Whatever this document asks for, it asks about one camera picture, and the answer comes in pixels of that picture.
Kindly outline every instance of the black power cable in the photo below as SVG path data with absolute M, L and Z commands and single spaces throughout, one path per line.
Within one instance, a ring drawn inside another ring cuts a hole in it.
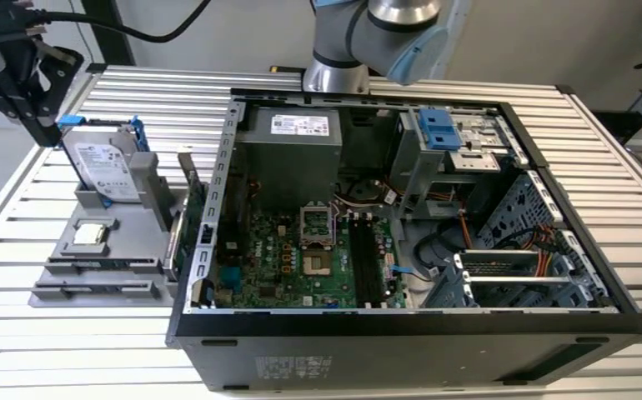
M 137 31 L 135 29 L 131 29 L 130 27 L 123 26 L 122 24 L 109 23 L 97 18 L 89 17 L 87 15 L 77 14 L 74 12 L 47 12 L 45 10 L 41 10 L 37 12 L 37 16 L 31 18 L 30 26 L 41 23 L 53 22 L 87 23 L 90 25 L 97 25 L 101 28 L 130 35 L 131 37 L 143 40 L 145 42 L 166 43 L 170 40 L 175 39 L 183 33 L 189 25 L 194 22 L 198 15 L 209 5 L 209 2 L 210 0 L 202 0 L 197 8 L 194 8 L 194 11 L 186 17 L 183 22 L 178 25 L 177 29 L 174 29 L 171 32 L 162 36 L 149 35 L 143 32 Z

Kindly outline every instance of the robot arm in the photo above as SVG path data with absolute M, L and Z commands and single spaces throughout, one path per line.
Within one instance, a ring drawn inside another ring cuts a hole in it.
M 29 30 L 37 17 L 29 6 L 0 0 L 0 112 L 19 119 L 37 144 L 50 147 L 59 142 L 55 117 L 83 56 L 49 46 Z M 50 82 L 47 89 L 39 74 Z
M 177 29 L 151 36 L 82 14 L 31 10 L 31 1 L 0 0 L 0 112 L 21 120 L 37 144 L 55 146 L 58 108 L 82 55 L 43 43 L 35 26 L 53 21 L 91 23 L 143 41 L 165 43 L 193 23 L 210 0 L 202 0 Z M 368 67 L 400 84 L 425 78 L 444 48 L 437 27 L 438 0 L 314 0 L 313 63 L 304 75 L 312 92 L 366 93 Z M 50 82 L 43 89 L 42 74 Z
M 426 78 L 448 38 L 438 0 L 316 0 L 313 62 L 304 90 L 368 93 L 372 68 L 408 85 Z

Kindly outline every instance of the sticker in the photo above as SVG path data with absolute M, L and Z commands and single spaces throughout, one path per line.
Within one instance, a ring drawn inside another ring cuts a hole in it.
M 111 201 L 138 201 L 119 149 L 109 144 L 75 143 L 75 152 L 97 192 Z
M 332 356 L 256 357 L 257 377 L 261 379 L 318 379 L 330 372 Z
M 270 122 L 270 134 L 329 136 L 328 117 L 274 115 Z
M 386 196 L 384 196 L 384 202 L 392 205 L 394 203 L 394 200 L 397 200 L 397 192 L 389 189 L 389 192 L 386 192 Z

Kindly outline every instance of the white wall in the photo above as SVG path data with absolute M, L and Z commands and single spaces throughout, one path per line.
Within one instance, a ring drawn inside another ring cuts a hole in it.
M 83 12 L 83 6 L 79 0 L 71 0 L 73 6 L 77 13 Z M 61 12 L 70 12 L 70 5 L 65 0 L 34 0 L 34 7 L 35 8 L 45 8 L 49 11 L 61 11 Z M 95 37 L 93 36 L 90 27 L 85 24 L 81 24 L 79 28 L 85 36 L 85 40 L 90 46 L 90 52 L 83 45 L 83 39 L 81 37 L 81 33 L 77 31 L 77 27 L 74 23 L 70 22 L 54 22 L 50 25 L 46 25 L 46 33 L 43 34 L 43 41 L 50 46 L 61 46 L 63 48 L 71 48 L 73 50 L 78 51 L 85 57 L 85 64 L 82 66 L 82 70 L 85 69 L 89 60 L 90 60 L 90 53 L 91 57 L 97 62 L 102 61 L 102 54 L 99 53 L 99 47 L 97 46 Z M 11 128 L 17 131 L 22 131 L 17 124 L 11 123 L 10 120 L 0 113 L 0 128 Z
M 198 0 L 117 0 L 123 23 L 149 34 L 177 27 Z M 169 43 L 130 38 L 137 65 L 154 68 L 268 72 L 306 67 L 313 16 L 306 0 L 211 0 L 186 32 Z
M 569 84 L 589 107 L 642 89 L 642 0 L 472 0 L 446 79 Z

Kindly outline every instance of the blue drive bracket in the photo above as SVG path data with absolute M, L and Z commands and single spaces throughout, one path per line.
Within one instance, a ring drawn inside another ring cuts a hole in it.
M 150 146 L 146 143 L 143 123 L 137 118 L 137 115 L 134 115 L 129 121 L 109 121 L 102 119 L 86 119 L 85 117 L 74 114 L 63 114 L 57 121 L 57 126 L 59 128 L 81 127 L 83 125 L 117 128 L 131 127 L 131 129 L 134 129 L 134 137 L 137 138 L 137 149 L 141 152 L 147 152 L 150 150 Z
M 426 147 L 432 150 L 458 150 L 461 137 L 453 127 L 453 120 L 445 110 L 418 109 L 418 127 L 426 138 Z

